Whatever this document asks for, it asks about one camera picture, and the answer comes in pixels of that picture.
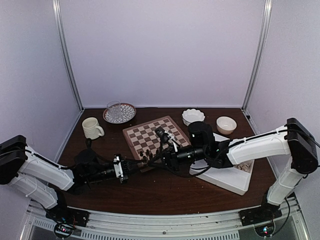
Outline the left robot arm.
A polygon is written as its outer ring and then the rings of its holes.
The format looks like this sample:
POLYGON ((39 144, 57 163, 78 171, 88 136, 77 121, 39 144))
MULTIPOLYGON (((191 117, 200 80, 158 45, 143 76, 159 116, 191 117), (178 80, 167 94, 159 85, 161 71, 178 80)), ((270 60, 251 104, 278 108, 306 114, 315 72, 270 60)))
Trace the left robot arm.
POLYGON ((0 183, 21 191, 45 209, 49 218, 58 223, 76 220, 76 212, 66 203, 64 193, 80 195, 90 184, 104 180, 127 181, 143 163, 124 159, 120 154, 107 161, 92 149, 92 140, 75 158, 73 166, 63 166, 46 159, 17 135, 0 144, 0 183))

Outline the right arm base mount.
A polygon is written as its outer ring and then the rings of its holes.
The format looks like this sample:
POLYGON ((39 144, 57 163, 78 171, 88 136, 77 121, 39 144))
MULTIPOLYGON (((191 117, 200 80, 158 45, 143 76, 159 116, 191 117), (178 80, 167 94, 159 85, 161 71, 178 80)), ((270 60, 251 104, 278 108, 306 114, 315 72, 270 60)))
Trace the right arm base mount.
POLYGON ((262 209, 261 207, 241 210, 239 217, 242 226, 253 225, 255 233, 262 238, 271 237, 276 231, 275 219, 282 216, 282 212, 277 209, 262 209))

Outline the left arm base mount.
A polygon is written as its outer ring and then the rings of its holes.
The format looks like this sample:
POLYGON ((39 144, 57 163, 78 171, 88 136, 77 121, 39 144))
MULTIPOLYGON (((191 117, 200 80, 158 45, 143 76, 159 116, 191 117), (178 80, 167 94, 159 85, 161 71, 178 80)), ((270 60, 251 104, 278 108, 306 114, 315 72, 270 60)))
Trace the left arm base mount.
POLYGON ((45 217, 55 222, 53 233, 59 239, 69 238, 78 231, 77 227, 86 227, 90 213, 85 210, 67 207, 66 209, 46 209, 45 217))

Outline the dark chess piece corner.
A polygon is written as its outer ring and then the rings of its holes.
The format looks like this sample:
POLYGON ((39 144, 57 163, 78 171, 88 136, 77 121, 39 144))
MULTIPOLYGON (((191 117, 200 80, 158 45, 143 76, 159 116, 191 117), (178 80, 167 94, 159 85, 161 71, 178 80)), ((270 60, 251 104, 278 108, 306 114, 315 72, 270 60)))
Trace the dark chess piece corner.
POLYGON ((147 158, 146 156, 143 156, 142 162, 143 162, 143 163, 147 163, 147 162, 148 162, 148 158, 147 158))

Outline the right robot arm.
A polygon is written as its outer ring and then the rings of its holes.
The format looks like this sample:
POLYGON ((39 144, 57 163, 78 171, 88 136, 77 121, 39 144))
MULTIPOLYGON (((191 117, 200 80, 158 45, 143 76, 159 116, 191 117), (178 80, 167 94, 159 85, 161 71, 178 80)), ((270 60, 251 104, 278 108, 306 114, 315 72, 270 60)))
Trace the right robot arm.
POLYGON ((190 145, 180 147, 174 142, 166 149, 161 146, 147 165, 177 174, 182 164, 205 161, 205 167, 195 169, 188 177, 199 177, 212 184, 218 169, 270 156, 290 156, 276 182, 263 195, 261 205, 239 212, 243 224, 281 216, 281 203, 301 179, 319 167, 317 148, 320 145, 296 118, 287 119, 285 125, 275 130, 242 139, 216 141, 212 127, 202 121, 191 123, 188 133, 190 145))

